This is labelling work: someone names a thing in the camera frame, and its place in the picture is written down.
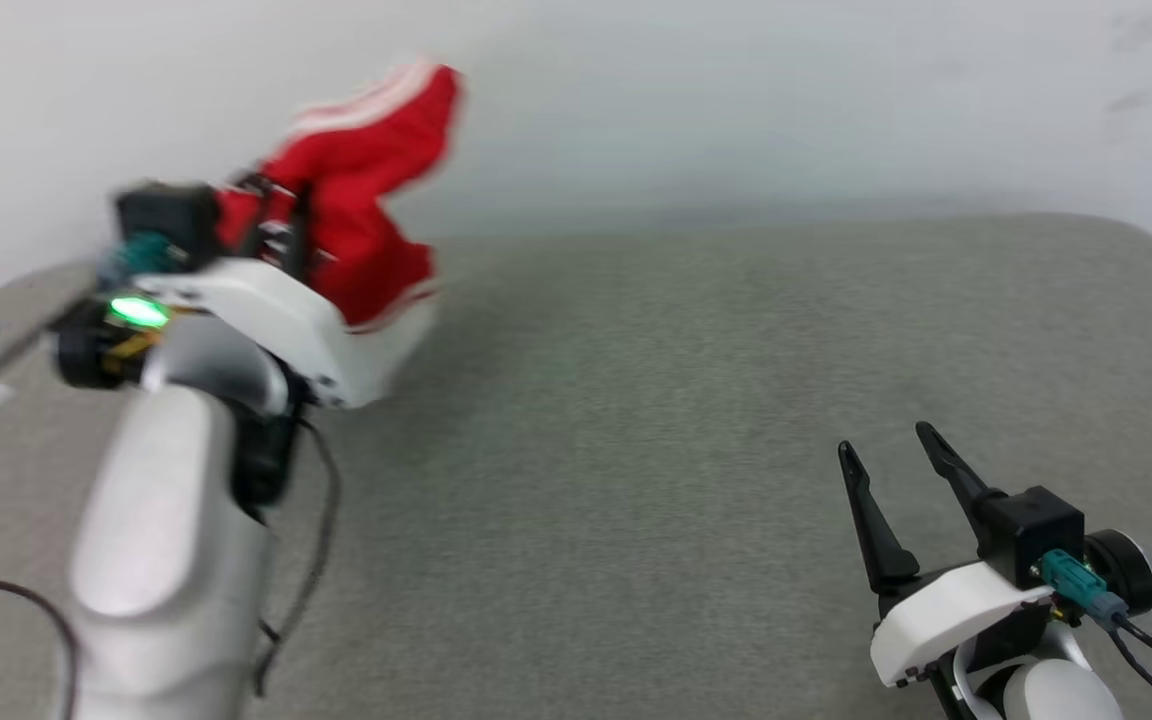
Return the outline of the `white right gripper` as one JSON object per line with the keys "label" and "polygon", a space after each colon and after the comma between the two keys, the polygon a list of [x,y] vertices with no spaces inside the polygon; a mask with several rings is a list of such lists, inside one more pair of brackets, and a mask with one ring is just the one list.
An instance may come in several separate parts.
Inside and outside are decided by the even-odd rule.
{"label": "white right gripper", "polygon": [[[950,484],[977,539],[977,552],[992,544],[986,506],[1009,497],[987,486],[929,420],[915,433],[938,477]],[[870,477],[850,442],[838,444],[838,462],[861,547],[867,584],[879,597],[895,594],[922,571],[905,551],[870,492]],[[1152,564],[1143,550],[1119,530],[1098,530],[1083,551],[1051,550],[1021,575],[1020,588],[987,562],[937,575],[900,600],[876,626],[870,661],[886,687],[904,687],[946,669],[952,683],[992,667],[1064,660],[1089,669],[1073,637],[1075,626],[1111,629],[1117,616],[1152,611]]]}

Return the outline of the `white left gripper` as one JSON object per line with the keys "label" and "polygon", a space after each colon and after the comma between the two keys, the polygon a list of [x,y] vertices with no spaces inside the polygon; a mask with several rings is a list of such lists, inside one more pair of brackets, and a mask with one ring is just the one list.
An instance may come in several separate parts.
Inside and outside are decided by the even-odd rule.
{"label": "white left gripper", "polygon": [[296,197],[285,232],[282,270],[262,263],[271,232],[270,211],[285,187],[262,172],[241,174],[234,190],[255,197],[233,258],[218,259],[191,273],[132,276],[109,291],[88,293],[54,324],[54,359],[59,374],[74,387],[111,388],[137,381],[138,356],[111,361],[109,351],[141,332],[141,325],[114,314],[113,300],[129,300],[161,313],[147,332],[164,332],[170,320],[183,323],[210,314],[232,333],[282,361],[306,382],[317,404],[365,407],[384,397],[399,369],[429,336],[435,323],[435,281],[422,281],[399,293],[378,318],[346,323],[339,306],[311,290],[316,247],[312,237],[312,190]]}

